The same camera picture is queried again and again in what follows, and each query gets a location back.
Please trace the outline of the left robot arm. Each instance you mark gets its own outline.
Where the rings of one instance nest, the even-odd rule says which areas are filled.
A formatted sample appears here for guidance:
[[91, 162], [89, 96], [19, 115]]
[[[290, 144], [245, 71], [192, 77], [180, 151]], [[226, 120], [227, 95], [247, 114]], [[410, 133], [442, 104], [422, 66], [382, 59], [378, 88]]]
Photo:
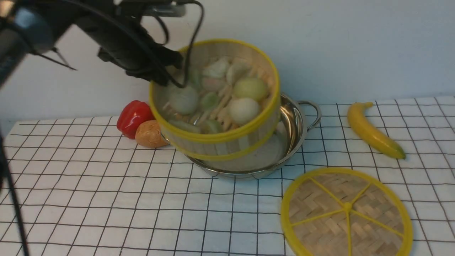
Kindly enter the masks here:
[[73, 25], [99, 46], [98, 57], [122, 68], [128, 76], [166, 86], [183, 87], [167, 70], [185, 68], [184, 57], [156, 42], [141, 25], [144, 16], [154, 17], [169, 41], [162, 17], [182, 17], [187, 1], [179, 0], [2, 0], [1, 84], [26, 55], [45, 57], [59, 53], [57, 41]]

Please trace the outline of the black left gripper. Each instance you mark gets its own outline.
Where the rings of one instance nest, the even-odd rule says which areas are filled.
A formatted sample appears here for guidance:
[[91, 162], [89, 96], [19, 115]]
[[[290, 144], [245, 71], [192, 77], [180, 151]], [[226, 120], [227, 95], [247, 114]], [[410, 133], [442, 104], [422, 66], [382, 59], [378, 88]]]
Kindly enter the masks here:
[[128, 76], [166, 85], [168, 68], [181, 69], [182, 54], [156, 42], [141, 25], [154, 16], [152, 4], [78, 4], [75, 24], [99, 46], [98, 57], [122, 68]]

